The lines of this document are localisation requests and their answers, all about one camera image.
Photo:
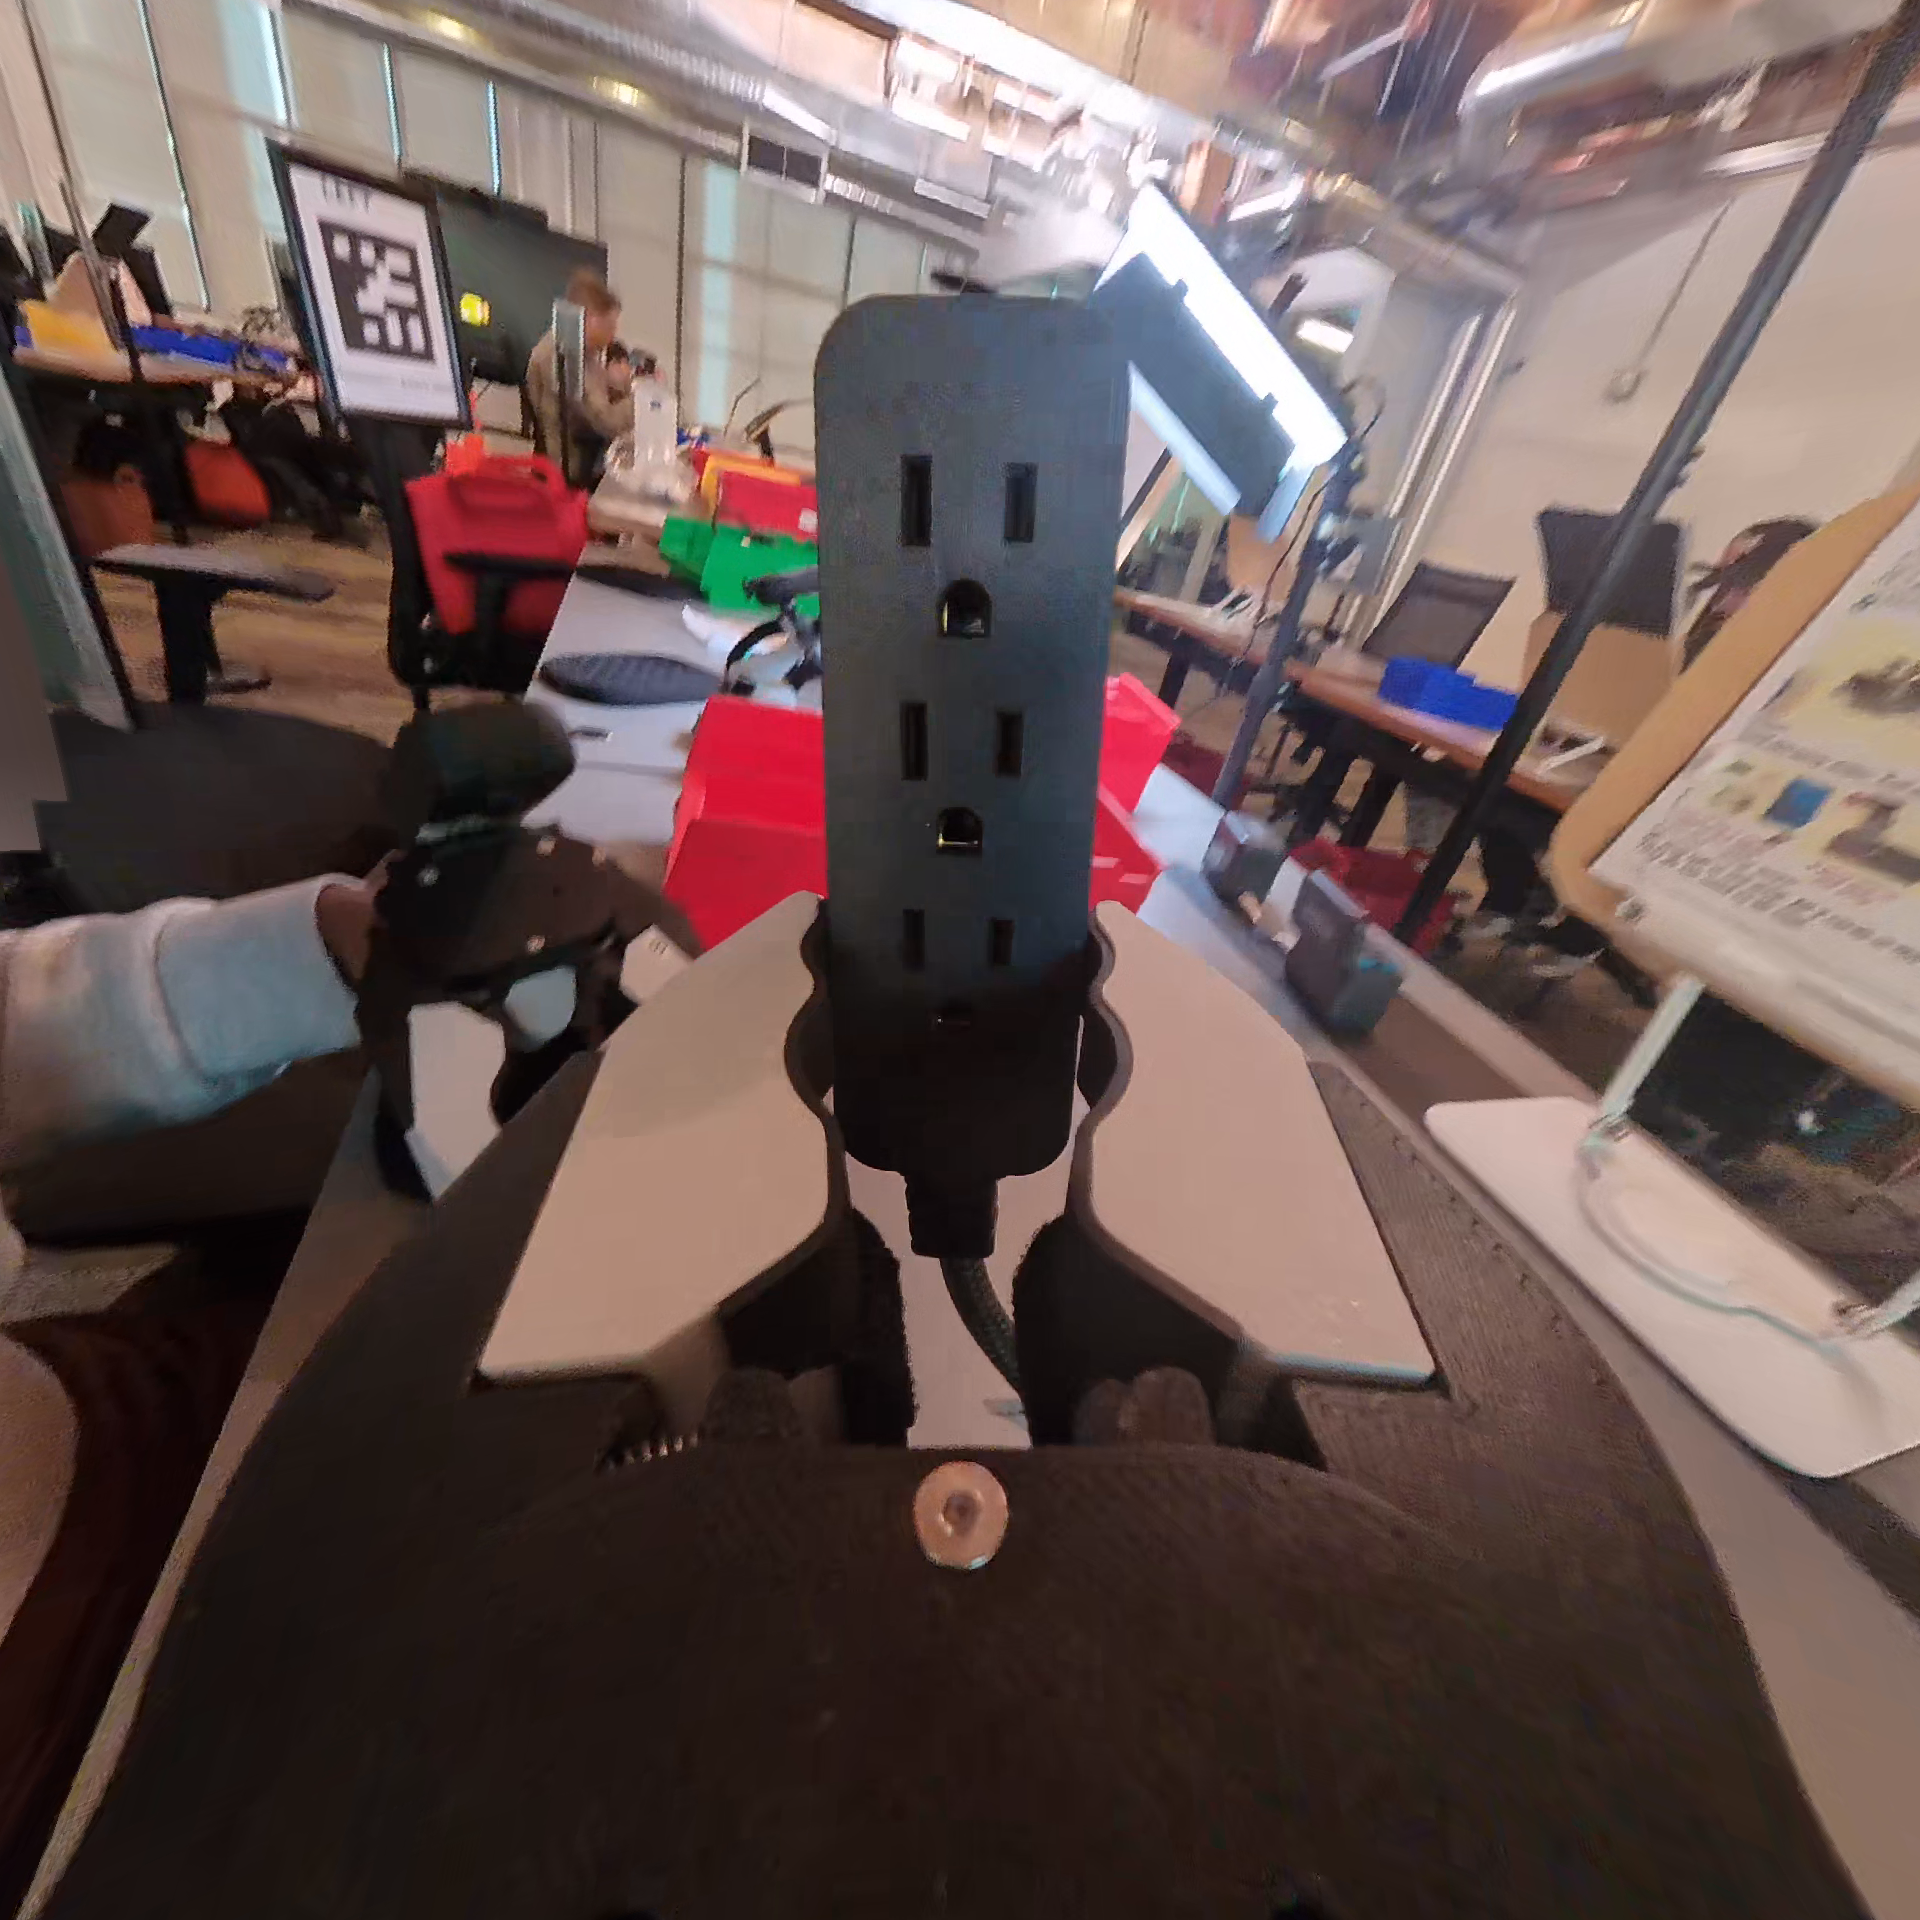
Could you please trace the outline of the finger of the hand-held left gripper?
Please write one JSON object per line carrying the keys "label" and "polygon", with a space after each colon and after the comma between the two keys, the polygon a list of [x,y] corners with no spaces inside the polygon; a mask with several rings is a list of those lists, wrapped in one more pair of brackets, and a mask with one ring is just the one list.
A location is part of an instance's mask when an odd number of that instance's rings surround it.
{"label": "finger of the hand-held left gripper", "polygon": [[502,1024],[462,1004],[418,1007],[407,1028],[415,1094],[407,1155],[426,1190],[451,1190],[499,1135],[494,1084],[507,1038]]}

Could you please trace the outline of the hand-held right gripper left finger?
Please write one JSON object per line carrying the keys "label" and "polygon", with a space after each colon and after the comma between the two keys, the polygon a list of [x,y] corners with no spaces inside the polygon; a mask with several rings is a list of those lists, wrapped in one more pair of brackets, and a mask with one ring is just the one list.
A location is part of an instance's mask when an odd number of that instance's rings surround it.
{"label": "hand-held right gripper left finger", "polygon": [[846,1207],[832,1119],[790,1063],[824,902],[791,897],[648,1000],[599,1056],[480,1378],[712,1385],[726,1311],[814,1254]]}

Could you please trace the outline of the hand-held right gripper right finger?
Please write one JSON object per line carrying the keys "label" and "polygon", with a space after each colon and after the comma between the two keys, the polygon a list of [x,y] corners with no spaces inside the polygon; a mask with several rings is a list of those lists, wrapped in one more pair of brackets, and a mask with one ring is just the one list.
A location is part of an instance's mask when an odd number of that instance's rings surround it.
{"label": "hand-held right gripper right finger", "polygon": [[1285,1375],[1426,1385],[1437,1361],[1285,1024],[1121,903],[1096,906],[1070,1211]]}

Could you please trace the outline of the green plastic bin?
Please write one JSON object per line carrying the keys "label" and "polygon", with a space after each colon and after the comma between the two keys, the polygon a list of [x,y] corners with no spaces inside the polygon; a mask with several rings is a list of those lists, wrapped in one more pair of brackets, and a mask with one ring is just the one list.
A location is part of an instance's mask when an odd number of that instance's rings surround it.
{"label": "green plastic bin", "polygon": [[751,592],[753,580],[819,562],[814,543],[682,514],[663,520],[659,554],[675,580],[721,612],[754,610],[762,601]]}

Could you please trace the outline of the black power strip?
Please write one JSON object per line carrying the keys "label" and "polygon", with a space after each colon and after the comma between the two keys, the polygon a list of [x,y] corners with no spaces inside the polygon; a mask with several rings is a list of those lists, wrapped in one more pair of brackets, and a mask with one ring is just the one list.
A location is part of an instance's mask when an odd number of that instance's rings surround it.
{"label": "black power strip", "polygon": [[832,1106],[939,1262],[1073,1129],[1127,422],[1070,302],[872,298],[814,371]]}

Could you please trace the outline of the person's left forearm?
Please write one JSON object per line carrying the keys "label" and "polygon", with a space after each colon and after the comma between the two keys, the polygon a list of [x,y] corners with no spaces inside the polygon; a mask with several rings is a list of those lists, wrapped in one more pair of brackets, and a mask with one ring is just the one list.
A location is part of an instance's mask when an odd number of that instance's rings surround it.
{"label": "person's left forearm", "polygon": [[297,880],[2,937],[2,1168],[227,1111],[357,1046]]}

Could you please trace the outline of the dark teal battery pack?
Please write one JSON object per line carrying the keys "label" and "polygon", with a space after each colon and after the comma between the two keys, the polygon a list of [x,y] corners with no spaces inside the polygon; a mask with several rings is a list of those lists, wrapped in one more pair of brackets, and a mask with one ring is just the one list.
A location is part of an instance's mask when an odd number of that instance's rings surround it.
{"label": "dark teal battery pack", "polygon": [[1402,994],[1403,970],[1373,948],[1373,921],[1323,871],[1310,871],[1293,902],[1285,982],[1307,1015],[1342,1041],[1369,1038]]}
{"label": "dark teal battery pack", "polygon": [[1198,871],[1214,902],[1246,921],[1261,921],[1287,860],[1285,832],[1274,824],[1229,810],[1213,831]]}

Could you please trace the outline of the black office chair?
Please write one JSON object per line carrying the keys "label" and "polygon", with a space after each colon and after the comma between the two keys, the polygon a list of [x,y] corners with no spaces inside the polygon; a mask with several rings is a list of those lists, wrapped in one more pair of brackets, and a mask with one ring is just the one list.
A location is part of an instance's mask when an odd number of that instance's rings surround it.
{"label": "black office chair", "polygon": [[1378,683],[1400,662],[1462,668],[1514,586],[1514,578],[1418,562],[1367,631],[1359,655],[1359,675]]}
{"label": "black office chair", "polygon": [[575,564],[522,555],[451,554],[448,583],[466,625],[446,625],[431,570],[413,552],[391,552],[389,668],[429,712],[445,691],[522,697],[560,617]]}

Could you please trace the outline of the red plastic bin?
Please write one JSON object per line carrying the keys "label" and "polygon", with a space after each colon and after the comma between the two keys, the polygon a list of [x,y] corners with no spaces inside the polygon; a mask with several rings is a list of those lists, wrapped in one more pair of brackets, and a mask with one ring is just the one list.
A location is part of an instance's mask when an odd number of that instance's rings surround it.
{"label": "red plastic bin", "polygon": [[[1137,678],[1112,678],[1103,727],[1090,903],[1139,911],[1162,865],[1134,804],[1178,715]],[[663,895],[713,948],[793,895],[826,895],[826,732],[816,712],[723,695],[697,720]]]}
{"label": "red plastic bin", "polygon": [[811,471],[749,454],[686,449],[696,489],[688,507],[710,522],[763,538],[819,538],[819,491]]}

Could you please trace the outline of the blue plastic bin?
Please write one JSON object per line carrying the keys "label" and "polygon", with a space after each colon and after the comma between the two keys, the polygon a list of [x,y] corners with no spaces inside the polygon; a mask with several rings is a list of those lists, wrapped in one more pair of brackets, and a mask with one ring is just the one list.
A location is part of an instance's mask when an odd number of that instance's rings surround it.
{"label": "blue plastic bin", "polygon": [[1521,695],[1451,663],[1394,657],[1384,666],[1377,697],[1384,704],[1419,714],[1433,722],[1482,735],[1499,735],[1512,722]]}

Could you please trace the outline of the large dark display screen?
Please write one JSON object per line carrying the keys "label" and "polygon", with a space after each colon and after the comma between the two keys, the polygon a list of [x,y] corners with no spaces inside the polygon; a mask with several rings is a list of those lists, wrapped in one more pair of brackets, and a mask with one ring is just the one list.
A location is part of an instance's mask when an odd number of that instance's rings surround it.
{"label": "large dark display screen", "polygon": [[470,380],[518,390],[553,304],[579,272],[609,275],[609,248],[553,227],[541,208],[429,176]]}

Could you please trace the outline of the black framed marker poster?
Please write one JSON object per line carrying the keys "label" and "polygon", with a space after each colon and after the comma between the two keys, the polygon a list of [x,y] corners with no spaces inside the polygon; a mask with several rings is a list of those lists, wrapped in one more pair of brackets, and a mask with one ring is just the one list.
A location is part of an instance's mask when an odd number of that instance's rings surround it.
{"label": "black framed marker poster", "polygon": [[466,430],[470,375],[435,201],[285,140],[269,156],[329,411]]}

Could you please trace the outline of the tan display board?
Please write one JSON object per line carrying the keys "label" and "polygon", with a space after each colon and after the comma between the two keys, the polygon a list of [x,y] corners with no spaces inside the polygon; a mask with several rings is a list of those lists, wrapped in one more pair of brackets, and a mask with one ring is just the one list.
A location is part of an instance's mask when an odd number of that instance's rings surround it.
{"label": "tan display board", "polygon": [[1824,1063],[1919,1100],[1919,507],[1766,578],[1555,831],[1562,906]]}

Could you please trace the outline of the black tripod pole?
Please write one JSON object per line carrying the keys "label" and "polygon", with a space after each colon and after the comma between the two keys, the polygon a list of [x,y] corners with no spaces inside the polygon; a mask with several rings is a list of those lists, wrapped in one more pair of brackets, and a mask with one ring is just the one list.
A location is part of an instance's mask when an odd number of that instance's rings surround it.
{"label": "black tripod pole", "polygon": [[1394,935],[1403,947],[1418,942],[1429,914],[1446,902],[1480,827],[1488,824],[1504,794],[1507,775],[1545,720],[1555,695],[1578,663],[1586,640],[1599,628],[1601,616],[1632,570],[1650,527],[1663,516],[1669,496],[1687,479],[1766,324],[1784,299],[1786,288],[1805,268],[1859,163],[1880,138],[1894,100],[1917,68],[1917,60],[1919,6],[1902,3],[1833,131],[1823,140],[1779,230],[1746,276],[1741,298],[1720,324],[1687,394],[1681,398],[1667,430],[1648,456],[1638,484],[1625,496],[1621,514],[1599,554],[1591,578],[1579,591],[1571,612],[1562,617],[1542,662],[1521,689],[1521,704],[1512,722],[1495,737],[1495,748],[1469,787],[1454,824],[1438,850],[1431,852],[1429,866],[1394,927]]}

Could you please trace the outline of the studio light panel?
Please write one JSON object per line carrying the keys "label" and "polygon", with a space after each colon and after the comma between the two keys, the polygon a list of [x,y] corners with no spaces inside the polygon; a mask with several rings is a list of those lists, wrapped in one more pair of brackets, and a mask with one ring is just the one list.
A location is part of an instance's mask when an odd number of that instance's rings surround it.
{"label": "studio light panel", "polygon": [[1088,307],[1130,364],[1134,409],[1213,507],[1279,539],[1351,430],[1158,185],[1134,194]]}

